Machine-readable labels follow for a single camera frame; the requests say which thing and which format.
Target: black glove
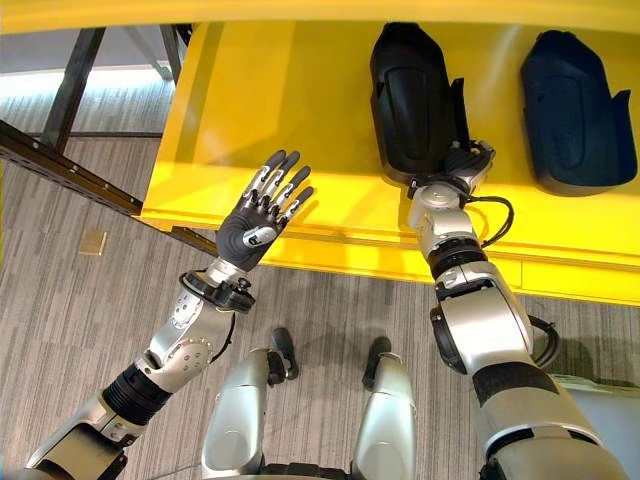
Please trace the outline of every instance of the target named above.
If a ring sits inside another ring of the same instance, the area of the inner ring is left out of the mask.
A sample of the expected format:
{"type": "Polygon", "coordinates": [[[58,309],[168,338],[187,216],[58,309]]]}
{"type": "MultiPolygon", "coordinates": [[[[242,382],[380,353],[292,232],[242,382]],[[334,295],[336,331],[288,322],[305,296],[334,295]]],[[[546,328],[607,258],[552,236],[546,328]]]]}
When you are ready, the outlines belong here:
{"type": "Polygon", "coordinates": [[[284,150],[279,150],[260,167],[218,230],[216,244],[220,258],[245,272],[260,262],[300,206],[313,194],[313,188],[307,187],[287,204],[296,188],[311,173],[308,166],[301,168],[276,193],[299,159],[298,152],[287,156],[284,150]]]}

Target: robot finger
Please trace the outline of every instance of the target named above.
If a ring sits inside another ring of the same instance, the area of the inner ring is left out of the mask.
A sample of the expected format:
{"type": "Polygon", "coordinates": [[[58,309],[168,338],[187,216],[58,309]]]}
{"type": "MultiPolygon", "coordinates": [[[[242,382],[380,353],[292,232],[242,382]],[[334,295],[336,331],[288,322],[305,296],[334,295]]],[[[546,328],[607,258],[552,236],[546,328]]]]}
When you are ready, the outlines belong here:
{"type": "Polygon", "coordinates": [[[287,224],[291,221],[294,215],[300,210],[302,204],[311,197],[313,194],[313,187],[307,187],[300,195],[298,195],[293,202],[286,208],[284,213],[278,217],[276,225],[278,226],[278,230],[282,231],[287,226],[287,224]]]}
{"type": "Polygon", "coordinates": [[[273,172],[269,177],[269,180],[267,180],[267,182],[262,186],[262,190],[259,192],[261,197],[260,203],[263,203],[263,199],[271,199],[276,189],[284,180],[284,177],[289,173],[289,170],[298,163],[298,160],[300,160],[300,153],[297,151],[291,152],[280,167],[273,172]]]}
{"type": "Polygon", "coordinates": [[[287,157],[287,152],[284,150],[278,150],[276,153],[271,155],[265,164],[260,167],[260,169],[253,176],[247,188],[245,188],[242,197],[248,197],[253,190],[257,190],[258,193],[262,191],[265,183],[269,179],[269,174],[273,172],[273,170],[280,165],[287,157]]]}
{"type": "Polygon", "coordinates": [[[277,236],[278,234],[273,227],[255,227],[244,232],[244,235],[242,236],[242,243],[244,243],[246,247],[256,248],[260,245],[264,245],[265,243],[274,241],[277,236]]]}
{"type": "Polygon", "coordinates": [[[278,192],[278,194],[271,202],[270,213],[273,215],[277,215],[278,212],[282,209],[284,203],[293,195],[293,192],[296,188],[300,186],[300,184],[311,174],[311,168],[309,166],[302,167],[291,179],[289,183],[287,183],[282,190],[278,192]]]}

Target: robotic hand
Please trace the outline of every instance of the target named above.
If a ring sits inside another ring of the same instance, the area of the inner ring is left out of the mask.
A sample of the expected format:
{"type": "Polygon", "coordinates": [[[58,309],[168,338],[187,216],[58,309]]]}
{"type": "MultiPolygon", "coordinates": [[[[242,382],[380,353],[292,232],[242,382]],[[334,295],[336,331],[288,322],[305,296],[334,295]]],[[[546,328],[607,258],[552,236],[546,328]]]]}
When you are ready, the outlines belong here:
{"type": "Polygon", "coordinates": [[[182,291],[168,322],[114,382],[96,393],[29,459],[12,479],[109,480],[126,464],[133,444],[171,395],[213,363],[226,349],[235,313],[255,300],[245,278],[312,195],[296,189],[309,176],[300,169],[279,191],[300,154],[272,155],[259,169],[217,235],[219,257],[206,270],[180,278],[182,291]]]}

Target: black metal frame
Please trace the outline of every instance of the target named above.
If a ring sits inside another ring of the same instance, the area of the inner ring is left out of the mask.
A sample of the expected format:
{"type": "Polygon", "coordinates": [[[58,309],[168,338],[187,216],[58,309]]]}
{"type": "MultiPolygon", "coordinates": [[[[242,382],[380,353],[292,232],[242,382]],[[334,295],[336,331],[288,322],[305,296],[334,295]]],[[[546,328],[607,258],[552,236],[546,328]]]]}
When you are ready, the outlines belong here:
{"type": "MultiPolygon", "coordinates": [[[[172,63],[172,58],[173,62],[176,59],[180,62],[177,29],[173,25],[165,27],[167,26],[161,26],[163,39],[164,32],[167,31],[175,40],[169,46],[165,41],[165,47],[171,68],[172,70],[176,69],[173,77],[177,82],[180,63],[175,66],[172,63]]],[[[64,79],[47,117],[45,128],[39,135],[40,141],[0,120],[0,158],[13,162],[64,188],[132,218],[140,215],[142,201],[64,156],[64,149],[70,136],[157,138],[157,134],[143,132],[140,132],[140,135],[136,135],[136,132],[71,132],[87,78],[104,32],[104,28],[82,29],[80,31],[67,63],[64,79]]],[[[217,255],[214,242],[189,228],[173,227],[171,232],[162,233],[198,250],[217,255]]]]}
{"type": "Polygon", "coordinates": [[[64,69],[64,78],[49,110],[40,141],[64,152],[69,132],[78,113],[87,78],[102,43],[105,28],[83,28],[64,69]]]}
{"type": "Polygon", "coordinates": [[[162,42],[171,66],[173,81],[178,85],[178,78],[182,70],[182,60],[180,59],[180,50],[178,48],[178,29],[175,25],[160,25],[160,33],[162,34],[162,42]]]}

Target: black cable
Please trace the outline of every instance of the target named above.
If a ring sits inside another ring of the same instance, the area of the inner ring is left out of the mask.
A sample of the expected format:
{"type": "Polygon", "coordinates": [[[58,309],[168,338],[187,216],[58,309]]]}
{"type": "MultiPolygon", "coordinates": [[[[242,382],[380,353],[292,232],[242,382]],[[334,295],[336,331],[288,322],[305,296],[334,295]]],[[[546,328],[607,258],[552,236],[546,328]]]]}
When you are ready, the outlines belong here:
{"type": "Polygon", "coordinates": [[[507,214],[507,219],[504,221],[500,229],[489,240],[485,240],[484,242],[482,242],[482,245],[480,245],[481,248],[485,248],[485,247],[488,247],[489,245],[494,244],[495,242],[500,240],[502,237],[504,237],[507,234],[507,232],[511,229],[516,212],[513,209],[513,205],[511,205],[511,202],[506,198],[498,197],[495,195],[486,196],[486,197],[474,197],[472,195],[468,195],[466,198],[466,201],[467,203],[472,203],[472,202],[501,203],[509,209],[509,213],[507,214]]]}
{"type": "Polygon", "coordinates": [[[547,345],[540,356],[534,360],[536,365],[544,370],[553,363],[560,353],[560,335],[558,335],[553,323],[545,322],[533,315],[529,315],[529,320],[532,326],[547,335],[547,345]]]}

